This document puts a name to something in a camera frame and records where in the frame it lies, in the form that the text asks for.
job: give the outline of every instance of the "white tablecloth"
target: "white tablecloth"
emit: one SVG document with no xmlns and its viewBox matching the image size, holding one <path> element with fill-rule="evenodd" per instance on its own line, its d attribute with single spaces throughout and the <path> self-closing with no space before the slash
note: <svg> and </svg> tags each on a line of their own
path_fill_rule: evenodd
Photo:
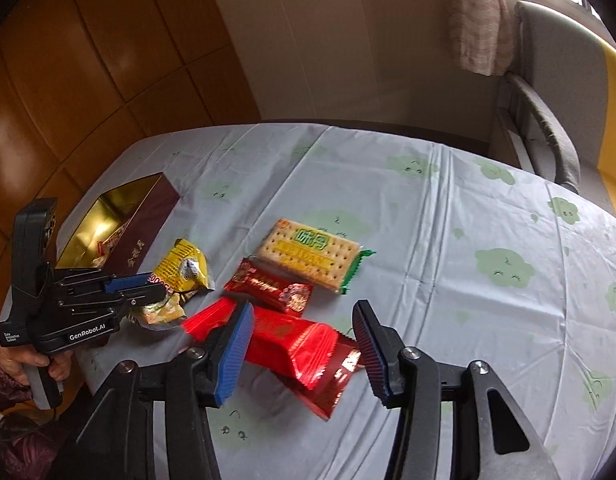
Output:
<svg viewBox="0 0 616 480">
<path fill-rule="evenodd" d="M 561 187 L 417 139 L 315 124 L 219 126 L 134 144 L 59 232 L 59 251 L 102 192 L 164 171 L 182 198 L 141 271 L 178 237 L 206 254 L 217 285 L 280 217 L 376 252 L 347 296 L 316 290 L 308 319 L 347 332 L 357 299 L 434 359 L 489 362 L 544 439 L 563 479 L 589 479 L 616 444 L 616 219 Z M 193 314 L 217 298 L 187 307 Z M 95 390 L 120 360 L 164 362 L 179 330 L 124 323 L 80 352 Z M 438 478 L 449 475 L 451 405 Z M 233 397 L 209 410 L 223 478 L 382 478 L 397 411 L 358 372 L 329 422 L 267 370 L 246 364 Z M 165 473 L 163 430 L 156 462 Z"/>
</svg>

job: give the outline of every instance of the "bolt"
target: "bolt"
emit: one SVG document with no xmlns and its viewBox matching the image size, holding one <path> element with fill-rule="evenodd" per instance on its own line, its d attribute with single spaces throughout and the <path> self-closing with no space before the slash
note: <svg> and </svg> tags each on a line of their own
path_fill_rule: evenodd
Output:
<svg viewBox="0 0 616 480">
<path fill-rule="evenodd" d="M 126 361 L 121 361 L 117 366 L 116 369 L 118 372 L 121 372 L 122 374 L 126 374 L 128 372 L 131 372 L 132 370 L 134 370 L 134 367 L 137 364 L 134 361 L 130 361 L 129 359 L 127 359 Z"/>
<path fill-rule="evenodd" d="M 401 350 L 401 355 L 403 355 L 406 359 L 416 360 L 421 357 L 421 352 L 414 348 L 414 346 L 406 346 Z"/>
<path fill-rule="evenodd" d="M 203 348 L 198 348 L 197 346 L 191 346 L 185 352 L 192 359 L 201 359 L 205 355 L 205 350 Z"/>
<path fill-rule="evenodd" d="M 488 363 L 485 361 L 475 361 L 472 363 L 472 369 L 476 372 L 479 372 L 480 375 L 487 374 L 490 371 L 490 367 Z"/>
</svg>

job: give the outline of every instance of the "open box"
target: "open box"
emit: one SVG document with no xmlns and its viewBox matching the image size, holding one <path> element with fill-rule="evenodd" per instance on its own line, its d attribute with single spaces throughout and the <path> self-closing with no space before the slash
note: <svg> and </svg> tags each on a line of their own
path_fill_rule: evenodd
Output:
<svg viewBox="0 0 616 480">
<path fill-rule="evenodd" d="M 96 199 L 70 237 L 57 267 L 94 267 L 94 260 L 100 256 L 99 242 L 105 242 L 127 222 L 102 268 L 117 276 L 135 274 L 178 201 L 177 190 L 163 173 L 106 191 Z"/>
</svg>

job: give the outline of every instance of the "purple jacket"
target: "purple jacket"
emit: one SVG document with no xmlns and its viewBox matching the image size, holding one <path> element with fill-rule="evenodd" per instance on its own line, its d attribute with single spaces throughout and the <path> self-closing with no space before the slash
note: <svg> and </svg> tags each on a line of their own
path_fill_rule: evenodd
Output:
<svg viewBox="0 0 616 480">
<path fill-rule="evenodd" d="M 0 368 L 0 412 L 32 398 L 28 386 L 22 386 Z M 16 412 L 0 421 L 0 432 L 32 426 L 33 422 Z M 59 424 L 47 424 L 14 440 L 0 442 L 0 462 L 14 480 L 42 480 L 65 440 Z"/>
</svg>

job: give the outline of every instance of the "striped curtain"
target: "striped curtain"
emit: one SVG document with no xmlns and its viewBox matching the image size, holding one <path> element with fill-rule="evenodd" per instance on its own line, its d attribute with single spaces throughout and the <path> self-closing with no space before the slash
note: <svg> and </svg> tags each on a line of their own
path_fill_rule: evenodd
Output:
<svg viewBox="0 0 616 480">
<path fill-rule="evenodd" d="M 503 75 L 513 57 L 512 29 L 505 0 L 449 0 L 449 32 L 459 67 Z"/>
</svg>

